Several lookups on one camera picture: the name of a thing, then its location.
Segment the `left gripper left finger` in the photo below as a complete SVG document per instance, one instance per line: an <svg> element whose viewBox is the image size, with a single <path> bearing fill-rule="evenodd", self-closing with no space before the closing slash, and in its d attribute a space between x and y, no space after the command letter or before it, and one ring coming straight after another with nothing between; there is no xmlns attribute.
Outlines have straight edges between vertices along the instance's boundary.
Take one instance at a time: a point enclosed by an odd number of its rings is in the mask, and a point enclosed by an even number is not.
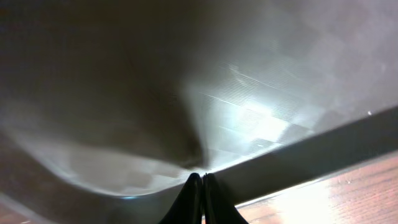
<svg viewBox="0 0 398 224"><path fill-rule="evenodd" d="M159 224L200 224L202 219L202 179L192 173Z"/></svg>

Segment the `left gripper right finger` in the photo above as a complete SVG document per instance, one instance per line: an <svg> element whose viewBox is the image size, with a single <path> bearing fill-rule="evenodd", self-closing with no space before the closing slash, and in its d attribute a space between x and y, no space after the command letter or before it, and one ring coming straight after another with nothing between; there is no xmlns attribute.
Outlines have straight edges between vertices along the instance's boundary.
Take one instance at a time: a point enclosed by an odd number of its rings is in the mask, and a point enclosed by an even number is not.
<svg viewBox="0 0 398 224"><path fill-rule="evenodd" d="M248 224L222 192L214 174L203 176L202 198L206 224Z"/></svg>

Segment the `brown serving tray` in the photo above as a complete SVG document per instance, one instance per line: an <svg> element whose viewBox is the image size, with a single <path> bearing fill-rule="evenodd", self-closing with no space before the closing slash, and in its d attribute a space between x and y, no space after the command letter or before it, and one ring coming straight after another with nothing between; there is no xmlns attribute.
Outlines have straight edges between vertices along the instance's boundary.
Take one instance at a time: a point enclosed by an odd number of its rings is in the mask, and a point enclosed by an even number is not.
<svg viewBox="0 0 398 224"><path fill-rule="evenodd" d="M158 223L397 150L397 2L2 1L1 203Z"/></svg>

